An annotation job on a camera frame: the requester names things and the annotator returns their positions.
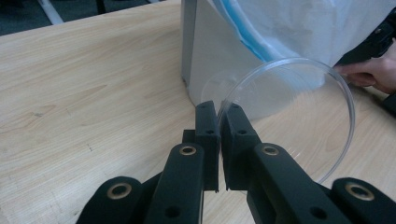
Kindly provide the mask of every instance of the floor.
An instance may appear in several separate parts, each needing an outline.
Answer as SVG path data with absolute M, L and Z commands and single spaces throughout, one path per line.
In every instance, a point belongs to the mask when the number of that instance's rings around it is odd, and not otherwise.
M 63 21 L 74 21 L 98 14 L 96 0 L 50 0 Z M 0 35 L 52 25 L 38 0 L 21 0 L 22 7 L 1 4 Z M 104 0 L 106 12 L 148 4 L 147 0 Z

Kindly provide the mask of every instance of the human hand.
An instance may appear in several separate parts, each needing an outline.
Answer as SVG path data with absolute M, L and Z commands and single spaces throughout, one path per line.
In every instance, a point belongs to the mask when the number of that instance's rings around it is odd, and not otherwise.
M 396 92 L 396 40 L 388 51 L 379 58 L 372 58 L 361 63 L 337 65 L 334 69 L 346 75 L 346 80 L 360 87 L 373 86 L 387 93 Z

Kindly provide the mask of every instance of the transparent plastic bag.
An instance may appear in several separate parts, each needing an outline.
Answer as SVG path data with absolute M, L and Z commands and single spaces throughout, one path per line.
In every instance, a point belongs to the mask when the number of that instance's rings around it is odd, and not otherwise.
M 396 0 L 213 0 L 263 62 L 305 57 L 329 66 L 359 45 Z

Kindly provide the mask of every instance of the petri dish lid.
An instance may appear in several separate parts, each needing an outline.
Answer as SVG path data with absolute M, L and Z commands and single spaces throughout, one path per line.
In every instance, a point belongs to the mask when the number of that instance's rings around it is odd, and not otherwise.
M 285 148 L 318 183 L 335 170 L 352 139 L 352 95 L 324 63 L 288 58 L 261 65 L 230 91 L 219 122 L 231 104 L 244 109 L 264 143 Z

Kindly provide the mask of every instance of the wooden table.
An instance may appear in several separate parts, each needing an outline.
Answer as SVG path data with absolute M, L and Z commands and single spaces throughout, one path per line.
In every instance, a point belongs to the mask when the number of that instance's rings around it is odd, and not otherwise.
M 180 78 L 180 2 L 0 37 L 0 223 L 75 223 L 109 178 L 158 174 L 194 106 Z M 396 121 L 353 90 L 350 149 L 325 183 L 396 199 Z M 205 194 L 204 223 L 251 223 L 245 195 Z

